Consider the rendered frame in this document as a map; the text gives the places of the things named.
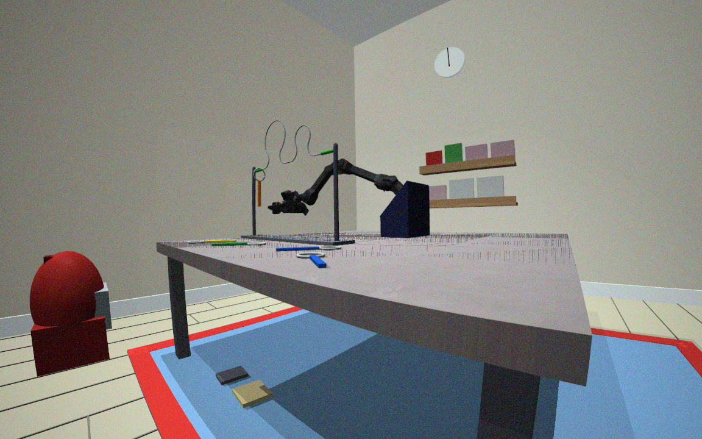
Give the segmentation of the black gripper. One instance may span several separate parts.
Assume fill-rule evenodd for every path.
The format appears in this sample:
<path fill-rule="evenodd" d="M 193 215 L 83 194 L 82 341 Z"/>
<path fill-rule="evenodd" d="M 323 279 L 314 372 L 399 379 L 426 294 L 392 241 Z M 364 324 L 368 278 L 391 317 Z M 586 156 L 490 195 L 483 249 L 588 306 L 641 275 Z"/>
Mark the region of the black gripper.
<path fill-rule="evenodd" d="M 287 201 L 284 201 L 283 203 L 273 202 L 270 206 L 268 206 L 268 208 L 272 211 L 272 214 L 280 214 L 280 212 L 298 212 L 299 204 L 296 202 L 296 200 L 292 199 L 289 201 L 291 203 L 288 203 Z"/>

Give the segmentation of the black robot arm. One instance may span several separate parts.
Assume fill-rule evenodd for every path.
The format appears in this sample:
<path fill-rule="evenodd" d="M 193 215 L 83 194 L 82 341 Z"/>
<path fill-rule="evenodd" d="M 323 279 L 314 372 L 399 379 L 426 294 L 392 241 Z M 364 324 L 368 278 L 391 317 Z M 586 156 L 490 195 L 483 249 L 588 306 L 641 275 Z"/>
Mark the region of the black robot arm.
<path fill-rule="evenodd" d="M 398 178 L 396 176 L 388 177 L 388 175 L 382 173 L 376 174 L 368 172 L 367 170 L 353 166 L 353 164 L 351 164 L 345 159 L 340 159 L 338 161 L 339 174 L 353 173 L 358 177 L 362 177 L 363 179 L 367 179 L 371 182 L 374 182 L 374 185 L 378 187 L 378 189 L 381 189 L 383 191 L 392 191 L 396 195 L 397 192 L 403 186 L 402 183 L 398 181 Z M 299 194 L 297 191 L 284 191 L 283 193 L 281 193 L 281 196 L 283 197 L 284 201 L 287 201 L 288 203 L 291 203 L 289 200 L 296 200 L 296 202 L 299 204 L 298 212 L 303 212 L 304 216 L 306 216 L 308 209 L 306 208 L 305 203 L 308 205 L 314 205 L 318 197 L 318 193 L 320 192 L 324 184 L 328 181 L 328 179 L 331 177 L 331 175 L 333 175 L 333 162 L 330 164 L 330 166 L 324 167 L 324 171 L 317 178 L 316 182 L 303 194 Z"/>

